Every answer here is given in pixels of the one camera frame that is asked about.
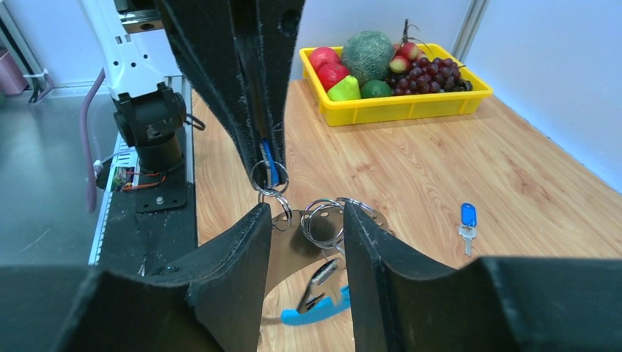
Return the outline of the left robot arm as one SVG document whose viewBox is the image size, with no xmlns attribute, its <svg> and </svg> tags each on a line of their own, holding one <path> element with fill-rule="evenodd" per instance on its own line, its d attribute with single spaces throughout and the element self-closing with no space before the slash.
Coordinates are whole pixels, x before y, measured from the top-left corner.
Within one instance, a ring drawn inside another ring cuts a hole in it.
<svg viewBox="0 0 622 352">
<path fill-rule="evenodd" d="M 104 57 L 111 96 L 155 92 L 164 74 L 122 25 L 113 1 L 83 1 Z M 156 1 L 181 73 L 233 140 L 247 171 L 286 160 L 285 101 L 302 1 Z"/>
</svg>

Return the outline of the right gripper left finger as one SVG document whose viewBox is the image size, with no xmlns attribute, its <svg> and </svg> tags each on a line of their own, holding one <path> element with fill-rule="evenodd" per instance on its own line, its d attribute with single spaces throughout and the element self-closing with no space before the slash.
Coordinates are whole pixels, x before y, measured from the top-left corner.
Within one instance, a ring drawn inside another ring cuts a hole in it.
<svg viewBox="0 0 622 352">
<path fill-rule="evenodd" d="M 255 351 L 271 247 L 260 203 L 139 276 L 93 265 L 1 268 L 3 351 Z"/>
</svg>

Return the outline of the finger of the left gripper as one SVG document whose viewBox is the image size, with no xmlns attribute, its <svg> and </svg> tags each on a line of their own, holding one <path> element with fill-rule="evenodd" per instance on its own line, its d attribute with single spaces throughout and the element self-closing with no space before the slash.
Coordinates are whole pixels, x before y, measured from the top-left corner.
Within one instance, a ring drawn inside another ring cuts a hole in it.
<svg viewBox="0 0 622 352">
<path fill-rule="evenodd" d="M 252 119 L 275 161 L 285 165 L 285 101 L 304 1 L 246 1 Z"/>
<path fill-rule="evenodd" d="M 231 1 L 156 1 L 175 60 L 228 132 L 248 175 L 260 160 Z"/>
</svg>

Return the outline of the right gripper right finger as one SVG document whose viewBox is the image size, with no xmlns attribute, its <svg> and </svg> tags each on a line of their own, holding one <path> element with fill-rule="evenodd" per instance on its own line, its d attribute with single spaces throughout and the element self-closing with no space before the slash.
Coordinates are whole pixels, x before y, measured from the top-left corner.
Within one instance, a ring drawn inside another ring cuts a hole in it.
<svg viewBox="0 0 622 352">
<path fill-rule="evenodd" d="M 344 210 L 357 351 L 619 351 L 621 262 L 479 257 L 454 269 Z"/>
</svg>

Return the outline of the silver crescent key organizer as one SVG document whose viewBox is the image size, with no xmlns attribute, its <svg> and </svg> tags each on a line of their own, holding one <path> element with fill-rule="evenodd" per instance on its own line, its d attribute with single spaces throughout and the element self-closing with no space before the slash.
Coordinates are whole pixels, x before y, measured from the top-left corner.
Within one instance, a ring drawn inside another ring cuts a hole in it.
<svg viewBox="0 0 622 352">
<path fill-rule="evenodd" d="M 287 188 L 287 175 L 279 176 L 279 185 Z M 294 273 L 314 263 L 320 263 L 301 294 L 298 304 L 284 309 L 279 316 L 264 317 L 265 324 L 281 323 L 286 326 L 305 326 L 318 323 L 344 312 L 351 307 L 349 287 L 342 285 L 345 276 L 345 248 L 343 211 L 347 204 L 363 209 L 381 228 L 389 228 L 378 210 L 349 197 L 322 198 L 302 210 L 294 210 L 285 198 L 284 189 L 269 187 L 267 180 L 254 183 L 258 200 L 273 197 L 283 212 L 272 220 L 271 253 L 266 279 L 266 292 Z"/>
</svg>

